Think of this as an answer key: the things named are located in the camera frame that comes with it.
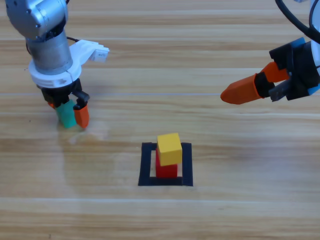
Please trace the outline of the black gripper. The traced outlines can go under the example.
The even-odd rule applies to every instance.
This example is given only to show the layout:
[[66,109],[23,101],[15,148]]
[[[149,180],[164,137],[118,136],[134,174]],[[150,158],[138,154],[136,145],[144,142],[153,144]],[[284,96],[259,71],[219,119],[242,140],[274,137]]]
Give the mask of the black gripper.
[[[260,73],[231,83],[220,95],[222,101],[241,105],[268,98],[276,102],[312,95],[320,76],[312,54],[310,41],[294,40],[269,51],[271,59]],[[277,86],[274,83],[284,81]]]
[[79,78],[63,87],[46,88],[39,85],[37,85],[37,87],[41,90],[48,105],[53,109],[59,107],[61,104],[66,104],[70,100],[70,94],[76,96],[76,104],[73,106],[76,123],[83,129],[89,125],[90,116],[88,111],[88,100],[90,99],[90,96],[82,91]]

